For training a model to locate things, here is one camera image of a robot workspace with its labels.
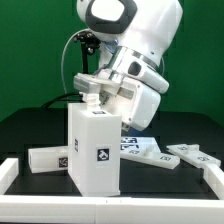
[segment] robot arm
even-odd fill
[[[78,0],[80,18],[114,54],[97,75],[120,85],[101,91],[102,107],[122,115],[124,127],[145,129],[168,82],[158,73],[182,17],[178,0]]]

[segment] white foam block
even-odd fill
[[[6,159],[0,166],[0,195],[5,194],[18,174],[18,159]]]
[[[199,145],[168,145],[168,152],[180,157],[182,160],[190,163],[197,168],[203,168],[204,164],[221,165],[221,161],[199,151]]]
[[[179,157],[161,153],[154,138],[122,138],[121,158],[166,169],[174,169],[180,163]]]
[[[70,177],[83,196],[119,195],[121,116],[88,110],[84,103],[70,103],[69,111]]]
[[[66,170],[68,147],[29,149],[29,166],[32,173]]]
[[[204,180],[216,196],[224,200],[224,173],[216,164],[204,164]]]
[[[223,214],[219,200],[0,196],[0,222],[223,224]]]

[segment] black cable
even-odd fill
[[[45,104],[43,104],[41,106],[42,109],[47,109],[49,108],[52,104],[56,103],[56,102],[61,102],[61,101],[66,101],[66,102],[69,102],[69,101],[73,101],[73,102],[80,102],[79,100],[72,100],[72,99],[69,99],[68,97],[69,96],[79,96],[80,95],[78,93],[67,93],[67,94],[64,94],[64,95],[61,95],[61,96],[58,96],[56,98],[54,98],[53,100],[50,100],[48,102],[46,102]]]

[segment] black table surface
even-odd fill
[[[167,145],[199,144],[201,151],[224,160],[224,128],[202,114],[158,112],[143,132],[131,129],[122,134],[155,137],[164,153]],[[30,171],[29,148],[63,145],[67,145],[66,109],[25,108],[0,122],[0,162],[6,158],[20,162],[20,174],[6,194],[81,196],[67,171]],[[120,190],[122,197],[217,200],[203,179],[203,170],[182,160],[168,170],[121,159]]]

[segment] green wall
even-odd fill
[[[164,56],[170,89],[160,109],[204,113],[224,126],[224,2],[180,2],[184,17]],[[0,120],[63,94],[61,53],[85,27],[75,6],[75,0],[0,0]],[[72,76],[82,71],[79,45],[71,45],[65,62],[71,91]],[[96,65],[91,58],[92,71]]]

